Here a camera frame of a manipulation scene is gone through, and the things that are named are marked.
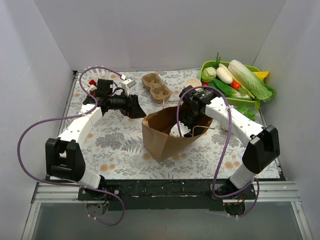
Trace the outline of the brown paper bag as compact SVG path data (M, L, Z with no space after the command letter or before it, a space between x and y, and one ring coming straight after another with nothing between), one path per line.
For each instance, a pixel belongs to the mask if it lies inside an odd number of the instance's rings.
M194 136L171 136L170 131L174 126L176 113L176 106L167 107L147 115L142 120L143 145L158 163L178 154L202 137L213 121L212 118L204 115L192 131Z

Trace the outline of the brown pulp cup carrier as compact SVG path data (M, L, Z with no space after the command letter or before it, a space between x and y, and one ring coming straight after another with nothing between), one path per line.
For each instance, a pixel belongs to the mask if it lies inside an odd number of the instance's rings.
M161 104L170 99L171 91L157 73L148 73L142 76L141 81L155 102Z

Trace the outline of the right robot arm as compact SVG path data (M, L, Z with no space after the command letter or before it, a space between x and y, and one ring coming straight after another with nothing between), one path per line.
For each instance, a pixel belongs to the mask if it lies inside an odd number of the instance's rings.
M234 134L245 147L242 163L237 170L218 188L212 188L215 198L237 199L260 174L280 155L278 130L254 122L233 108L223 93L211 86L187 86L179 95L179 103L186 104L187 111L180 115L176 111L176 123L169 134L174 137L191 137L195 128L200 127L204 116L212 118Z

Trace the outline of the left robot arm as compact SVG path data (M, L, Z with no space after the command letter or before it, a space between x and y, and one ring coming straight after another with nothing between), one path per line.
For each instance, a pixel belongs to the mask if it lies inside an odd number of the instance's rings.
M101 184L102 177L86 167L81 147L87 135L109 110L120 111L130 119L146 116L138 96L130 94L130 89L136 85L134 80L124 80L119 88L114 88L113 84L112 80L98 79L95 89L83 101L80 116L57 138L49 138L45 143L47 174L89 187L89 194L95 200L103 199L107 191Z

